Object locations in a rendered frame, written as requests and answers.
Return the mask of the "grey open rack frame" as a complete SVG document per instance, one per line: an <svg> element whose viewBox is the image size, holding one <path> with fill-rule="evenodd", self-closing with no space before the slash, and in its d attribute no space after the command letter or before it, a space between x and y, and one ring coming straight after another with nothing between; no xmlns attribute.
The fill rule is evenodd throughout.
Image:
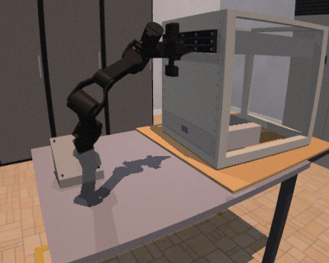
<svg viewBox="0 0 329 263"><path fill-rule="evenodd" d="M237 27L236 18L291 27ZM311 144L327 51L328 26L224 9L162 21L163 34L165 25L172 22L179 23L179 33L217 30L217 49L216 53L187 53L180 61L174 61L178 66L178 77L165 75L169 59L162 58L164 133L216 170ZM261 30L316 31L316 39L256 33ZM243 94L241 113L230 114L235 54L245 54ZM302 132L249 113L254 55L313 58ZM257 145L262 127L288 138ZM250 145L255 146L235 150Z"/></svg>

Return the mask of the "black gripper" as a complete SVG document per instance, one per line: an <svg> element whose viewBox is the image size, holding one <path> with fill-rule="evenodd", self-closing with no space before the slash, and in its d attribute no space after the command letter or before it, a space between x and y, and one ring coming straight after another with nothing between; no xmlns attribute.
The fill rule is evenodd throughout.
<svg viewBox="0 0 329 263"><path fill-rule="evenodd" d="M174 35L179 32L179 23L172 22L169 24L165 25L165 34L166 35ZM182 45L182 49L186 49L186 51L183 51L183 54L187 54L193 51L193 49L186 47ZM162 43L158 43L156 46L156 55L154 58L165 58L160 56L160 52L163 52L163 46ZM178 67L174 65L173 60L180 60L182 56L174 56L173 58L168 58L169 59L169 65L165 65L165 75L166 76L178 76Z"/></svg>

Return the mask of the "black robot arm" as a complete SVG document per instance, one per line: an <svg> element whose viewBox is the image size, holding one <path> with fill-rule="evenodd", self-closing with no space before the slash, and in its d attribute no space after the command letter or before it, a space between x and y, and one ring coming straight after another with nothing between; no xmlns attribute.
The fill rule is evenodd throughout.
<svg viewBox="0 0 329 263"><path fill-rule="evenodd" d="M80 121L72 133L76 137L72 141L73 143L75 142L74 145L78 153L80 152L79 154L94 149L93 144L99 139L102 133L102 123L95 118L106 105L108 91L114 83L127 74L136 74L145 68L150 59L155 57L156 46L163 33L164 29L160 24L156 22L147 23L141 40L137 41L134 39L124 50L122 55L124 58L103 70L99 69L91 78L81 81L68 96L67 106L81 116L77 115ZM167 40L161 43L163 52L160 52L160 56L173 58L174 56L181 56L183 54L183 44L181 41L178 41L177 35L167 35ZM132 47L136 49L134 50ZM83 87L93 83L98 84L104 89L104 98L101 104L82 90Z"/></svg>

